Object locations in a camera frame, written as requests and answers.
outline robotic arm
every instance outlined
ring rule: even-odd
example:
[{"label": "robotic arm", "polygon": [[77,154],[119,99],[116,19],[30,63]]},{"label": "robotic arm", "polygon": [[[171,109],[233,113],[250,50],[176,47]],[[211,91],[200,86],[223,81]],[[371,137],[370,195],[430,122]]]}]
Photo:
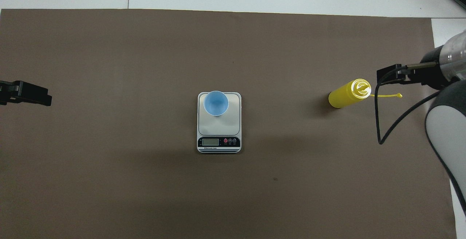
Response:
[{"label": "robotic arm", "polygon": [[0,80],[0,105],[7,103],[37,103],[45,106],[52,104],[52,96],[48,95],[48,89],[30,84],[24,81]]},{"label": "robotic arm", "polygon": [[[466,31],[427,53],[420,63],[406,66],[396,64],[378,70],[377,79],[378,87],[393,83],[421,83],[440,90],[419,102],[419,105],[413,106],[397,121],[436,96],[426,115],[426,134],[434,152],[450,176],[466,214],[464,197],[466,194]],[[376,122],[378,126],[377,101]]]}]

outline yellow squeeze bottle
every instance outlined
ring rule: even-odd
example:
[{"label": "yellow squeeze bottle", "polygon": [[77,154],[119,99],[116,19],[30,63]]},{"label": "yellow squeeze bottle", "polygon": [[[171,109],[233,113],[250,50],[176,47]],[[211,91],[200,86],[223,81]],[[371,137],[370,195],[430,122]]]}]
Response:
[{"label": "yellow squeeze bottle", "polygon": [[337,88],[328,95],[328,102],[335,108],[342,108],[366,99],[371,94],[367,80],[355,79]]}]

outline cup rim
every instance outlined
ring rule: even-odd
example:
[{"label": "cup rim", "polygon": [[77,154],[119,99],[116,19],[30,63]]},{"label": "cup rim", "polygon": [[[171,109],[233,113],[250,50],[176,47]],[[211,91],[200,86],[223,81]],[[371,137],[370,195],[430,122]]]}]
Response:
[{"label": "cup rim", "polygon": [[[209,95],[209,94],[211,94],[211,93],[222,93],[222,94],[223,94],[223,96],[226,98],[226,109],[223,111],[223,113],[220,113],[220,114],[218,114],[218,115],[211,114],[211,113],[210,113],[210,112],[208,112],[208,110],[205,108],[205,99],[206,99],[206,98],[208,97],[208,95]],[[225,94],[225,93],[223,93],[222,91],[210,91],[210,92],[208,92],[208,94],[206,94],[206,96],[205,96],[205,98],[204,98],[204,101],[203,101],[203,106],[204,106],[204,110],[205,110],[205,112],[206,112],[206,113],[208,113],[209,115],[211,115],[211,116],[220,116],[220,115],[222,115],[222,114],[226,113],[226,111],[227,111],[227,110],[228,110],[228,108],[230,107],[230,102],[228,101],[228,97],[226,96],[226,94]]]}]

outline brown paper sheet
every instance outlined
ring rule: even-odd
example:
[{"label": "brown paper sheet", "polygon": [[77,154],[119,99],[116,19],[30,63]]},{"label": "brown paper sheet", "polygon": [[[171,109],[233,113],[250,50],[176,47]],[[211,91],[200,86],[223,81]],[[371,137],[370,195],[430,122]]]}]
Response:
[{"label": "brown paper sheet", "polygon": [[[455,238],[419,109],[377,144],[373,99],[328,93],[433,48],[430,19],[174,10],[8,10],[3,238]],[[431,90],[386,86],[383,131]],[[243,149],[196,151],[202,91],[242,95]]]}]

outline scale platform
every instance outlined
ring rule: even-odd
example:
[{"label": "scale platform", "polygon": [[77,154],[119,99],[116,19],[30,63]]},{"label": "scale platform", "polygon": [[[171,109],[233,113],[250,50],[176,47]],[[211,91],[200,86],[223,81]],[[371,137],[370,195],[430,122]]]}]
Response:
[{"label": "scale platform", "polygon": [[205,111],[204,99],[198,95],[198,151],[211,154],[234,154],[241,149],[241,95],[224,93],[228,109],[220,116]]}]

